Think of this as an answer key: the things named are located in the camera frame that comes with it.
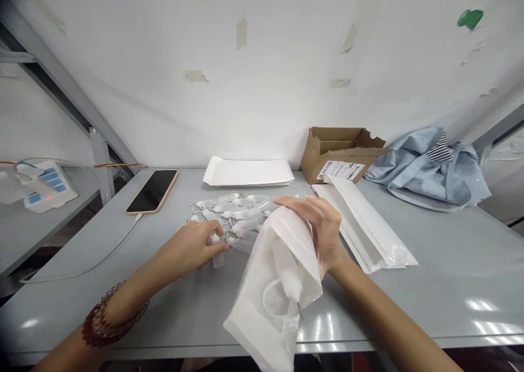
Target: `phone screen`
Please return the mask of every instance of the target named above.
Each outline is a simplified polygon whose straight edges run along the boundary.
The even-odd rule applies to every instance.
[[[176,174],[176,170],[156,170],[142,187],[135,200],[129,205],[127,212],[154,211],[157,209]]]

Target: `striped fabric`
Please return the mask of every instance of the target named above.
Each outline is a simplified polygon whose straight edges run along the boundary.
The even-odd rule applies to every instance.
[[[437,144],[427,152],[427,156],[434,161],[453,160],[452,151],[446,145],[446,131],[442,132],[442,136]]]

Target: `cardboard box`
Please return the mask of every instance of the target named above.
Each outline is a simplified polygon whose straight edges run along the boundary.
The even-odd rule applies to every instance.
[[[326,174],[357,183],[379,156],[391,151],[384,144],[366,128],[313,127],[300,167],[309,184],[322,184]]]

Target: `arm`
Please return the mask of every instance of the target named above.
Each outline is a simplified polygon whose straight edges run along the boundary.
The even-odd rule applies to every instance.
[[[181,227],[157,253],[141,266],[109,300],[105,320],[109,324],[128,321],[161,289],[228,248],[211,245],[210,233],[223,235],[217,221],[189,222]],[[91,347],[77,328],[54,348],[38,365],[36,372],[98,371],[112,346]]]
[[[338,229],[341,216],[326,200],[306,196],[306,200],[279,197],[274,201],[309,220],[321,278],[328,272],[347,291],[399,370],[462,371],[340,247]]]

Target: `light blue bag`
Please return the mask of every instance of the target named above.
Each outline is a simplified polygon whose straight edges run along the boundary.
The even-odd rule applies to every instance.
[[[379,157],[364,177],[386,185],[399,199],[456,212],[491,196],[474,148],[461,142],[446,147],[444,128],[411,132],[388,148],[393,151]]]

